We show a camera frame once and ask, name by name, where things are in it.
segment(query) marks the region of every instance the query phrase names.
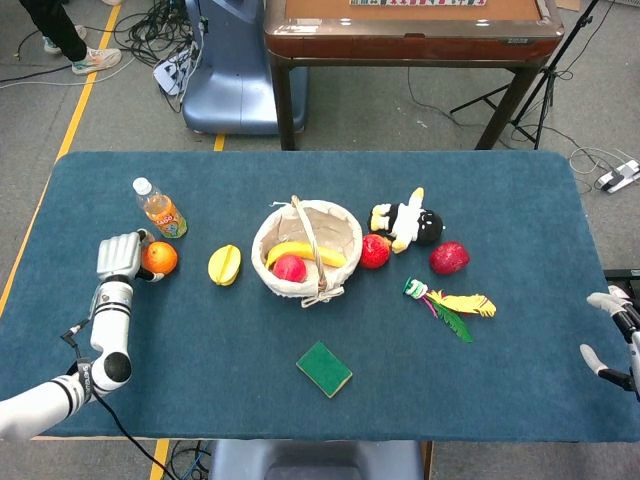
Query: power strip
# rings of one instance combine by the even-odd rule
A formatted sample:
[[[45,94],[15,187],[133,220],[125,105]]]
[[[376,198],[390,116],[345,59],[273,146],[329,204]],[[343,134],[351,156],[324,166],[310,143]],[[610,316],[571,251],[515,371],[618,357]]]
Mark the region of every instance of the power strip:
[[[599,189],[607,193],[615,193],[638,179],[640,179],[640,165],[635,160],[629,160],[614,171],[605,173],[596,180],[596,184]]]
[[[190,65],[189,50],[184,50],[154,68],[153,77],[167,95],[178,95]]]

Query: bottle cap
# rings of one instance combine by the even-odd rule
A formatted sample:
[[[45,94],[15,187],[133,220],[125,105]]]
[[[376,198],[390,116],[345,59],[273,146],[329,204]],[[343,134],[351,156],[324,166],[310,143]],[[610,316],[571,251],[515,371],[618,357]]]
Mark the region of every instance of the bottle cap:
[[[149,195],[151,188],[151,183],[144,177],[138,177],[133,181],[133,189],[138,195]]]

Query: gray carpet floor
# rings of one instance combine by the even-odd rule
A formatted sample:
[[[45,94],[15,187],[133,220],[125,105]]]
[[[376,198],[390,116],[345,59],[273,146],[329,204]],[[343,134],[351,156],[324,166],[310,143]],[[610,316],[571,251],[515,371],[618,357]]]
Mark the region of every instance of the gray carpet floor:
[[[120,18],[145,11],[150,3],[128,0]],[[607,1],[600,2],[594,24],[580,34],[567,59],[579,53],[608,7]],[[77,23],[97,28],[104,28],[110,12],[99,0],[72,0],[67,10]],[[562,16],[568,28],[577,18],[567,11],[562,11]],[[585,54],[572,67],[573,79],[557,82],[547,126],[580,146],[609,151],[619,148],[640,157],[639,25],[640,8],[614,5]],[[21,61],[17,61],[13,56],[17,45],[33,29],[18,2],[0,2],[0,79],[65,64],[63,58],[43,51],[37,35],[25,43]],[[100,35],[90,31],[89,45],[97,46]],[[508,73],[494,70],[412,69],[410,73],[416,98],[444,110],[509,79]],[[65,70],[34,80],[69,83],[78,78]],[[298,138],[303,149],[472,149],[482,131],[481,126],[456,127],[432,109],[416,105],[407,89],[406,69],[316,68],[311,82],[310,116],[306,131]],[[0,89],[0,205],[4,210],[0,287],[9,276],[80,91],[77,86],[51,85]],[[457,118],[482,125],[489,115],[488,107],[478,104]],[[511,133],[507,130],[503,135],[506,144],[531,148],[511,139]],[[151,69],[133,62],[117,76],[94,86],[71,150],[210,150],[213,142],[213,137],[187,129],[182,117],[172,113],[159,95]],[[545,130],[542,147],[565,156],[575,148],[551,130]],[[232,136],[225,144],[226,150],[278,148],[274,137]],[[577,166],[588,169],[591,165],[582,161]],[[602,265],[640,267],[640,188],[632,185],[615,195],[587,191],[597,176],[597,172],[576,174],[576,180],[585,192],[582,200]],[[0,443],[3,480],[137,479],[147,478],[149,471],[149,462],[125,441]],[[638,478],[638,472],[640,447],[633,444],[439,443],[433,477],[626,480]]]

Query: stuffed animal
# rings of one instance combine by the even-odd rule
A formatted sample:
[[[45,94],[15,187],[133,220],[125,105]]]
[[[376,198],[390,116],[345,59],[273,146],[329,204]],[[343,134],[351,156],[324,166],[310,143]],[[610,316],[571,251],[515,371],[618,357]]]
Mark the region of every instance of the stuffed animal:
[[[422,208],[424,189],[416,188],[411,194],[409,204],[383,203],[371,210],[369,229],[393,237],[393,253],[407,249],[411,242],[426,245],[436,242],[445,228],[442,219],[433,210]]]

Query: tripod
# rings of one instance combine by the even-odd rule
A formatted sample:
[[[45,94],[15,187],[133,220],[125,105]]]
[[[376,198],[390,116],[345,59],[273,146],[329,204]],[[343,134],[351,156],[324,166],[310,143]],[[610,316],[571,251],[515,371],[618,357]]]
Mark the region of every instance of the tripod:
[[[556,56],[553,57],[553,60],[551,61],[551,63],[549,63],[549,65],[545,67],[542,67],[542,69],[540,70],[540,72],[542,73],[542,78],[537,83],[537,85],[535,86],[535,88],[527,98],[527,100],[524,102],[524,105],[522,106],[522,109],[520,110],[518,115],[516,115],[516,118],[509,121],[509,123],[513,125],[513,127],[518,132],[524,135],[529,141],[533,142],[533,145],[534,145],[533,148],[535,150],[537,150],[538,147],[540,146],[540,136],[542,135],[542,127],[544,124],[544,119],[546,118],[547,113],[549,111],[549,107],[553,107],[553,88],[554,88],[555,80],[557,76],[558,63],[560,63],[560,60],[562,60],[562,57],[564,56],[565,52],[567,51],[567,49],[575,39],[576,35],[578,35],[578,32],[592,22],[593,17],[591,16],[591,11],[595,8],[598,1],[599,0],[591,0],[591,3],[589,3],[589,6],[586,8],[584,13],[580,15],[580,18],[578,18],[578,21],[576,22],[575,26],[569,33],[569,36],[567,37],[565,42],[562,44],[562,46],[558,50],[558,53],[556,54]],[[542,87],[544,87],[544,97],[542,99],[542,108],[540,110],[538,128],[535,134],[532,135],[520,126],[520,121],[522,120],[522,117],[524,117],[524,115],[527,113],[527,109],[533,103],[533,100],[535,99],[538,92],[542,90]],[[490,97],[506,90],[507,88],[509,88],[509,85],[504,85],[500,88],[496,88],[495,90],[492,90],[489,93],[485,93],[484,95],[478,98],[475,98],[470,102],[467,102],[463,105],[460,105],[459,107],[454,108],[449,113],[453,115],[457,111],[467,108],[478,102],[485,102],[487,105],[489,105],[491,108],[495,110],[497,106],[495,103],[493,103],[493,101],[491,101]]]

